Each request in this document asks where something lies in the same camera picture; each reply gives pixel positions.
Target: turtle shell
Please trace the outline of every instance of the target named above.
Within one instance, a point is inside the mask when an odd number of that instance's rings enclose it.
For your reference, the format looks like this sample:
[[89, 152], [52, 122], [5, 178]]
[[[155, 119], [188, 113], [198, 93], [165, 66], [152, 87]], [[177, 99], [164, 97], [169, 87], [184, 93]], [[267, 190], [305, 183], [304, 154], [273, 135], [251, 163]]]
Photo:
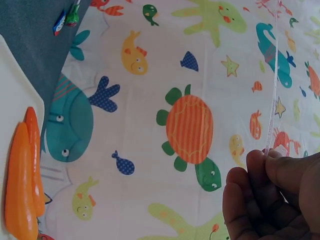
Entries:
[[167, 117], [166, 135], [180, 158], [195, 165], [202, 163], [214, 136], [214, 120], [209, 107], [197, 96], [179, 98]]

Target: hand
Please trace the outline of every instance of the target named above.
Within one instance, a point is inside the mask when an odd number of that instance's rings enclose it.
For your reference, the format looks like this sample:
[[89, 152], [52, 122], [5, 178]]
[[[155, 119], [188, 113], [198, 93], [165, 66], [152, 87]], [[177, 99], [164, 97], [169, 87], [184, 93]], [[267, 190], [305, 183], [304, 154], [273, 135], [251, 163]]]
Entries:
[[253, 150], [247, 170], [226, 178], [223, 215], [231, 240], [320, 240], [320, 153], [268, 157]]

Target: whale eye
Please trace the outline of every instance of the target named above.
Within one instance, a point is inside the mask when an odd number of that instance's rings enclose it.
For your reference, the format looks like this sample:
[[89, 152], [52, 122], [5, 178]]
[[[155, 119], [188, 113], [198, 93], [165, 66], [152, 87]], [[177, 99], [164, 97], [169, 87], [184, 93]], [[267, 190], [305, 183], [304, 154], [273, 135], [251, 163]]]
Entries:
[[70, 153], [69, 149], [63, 149], [62, 152], [61, 152], [62, 156], [64, 156], [64, 157], [68, 157], [69, 153]]
[[58, 116], [56, 116], [56, 120], [57, 120], [58, 122], [62, 122], [62, 121], [64, 120], [64, 116], [58, 115]]

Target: gray surface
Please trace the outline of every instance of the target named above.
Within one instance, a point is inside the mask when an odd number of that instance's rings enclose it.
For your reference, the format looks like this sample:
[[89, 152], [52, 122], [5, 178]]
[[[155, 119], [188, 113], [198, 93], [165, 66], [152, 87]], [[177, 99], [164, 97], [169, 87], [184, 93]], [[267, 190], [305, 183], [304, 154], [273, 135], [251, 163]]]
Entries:
[[[53, 26], [74, 0], [0, 0], [0, 34], [23, 72], [44, 101], [47, 122], [50, 104], [65, 63], [76, 27], [64, 26], [58, 36]], [[91, 0], [81, 0], [82, 20]]]

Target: white string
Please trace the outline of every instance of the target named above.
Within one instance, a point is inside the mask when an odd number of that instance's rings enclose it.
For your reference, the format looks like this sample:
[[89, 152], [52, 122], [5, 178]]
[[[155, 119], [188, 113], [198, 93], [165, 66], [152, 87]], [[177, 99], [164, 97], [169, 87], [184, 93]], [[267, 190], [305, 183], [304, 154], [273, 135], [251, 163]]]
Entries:
[[268, 155], [271, 146], [271, 140], [274, 131], [275, 122], [275, 108], [276, 108], [276, 97], [277, 97], [277, 80], [278, 80], [278, 12], [277, 8], [279, 5], [279, 0], [277, 1], [274, 16], [275, 16], [275, 63], [274, 63], [274, 79], [273, 79], [273, 96], [272, 96], [272, 107], [270, 112], [270, 121], [268, 126], [268, 134], [266, 138], [266, 147], [264, 150], [264, 155]]

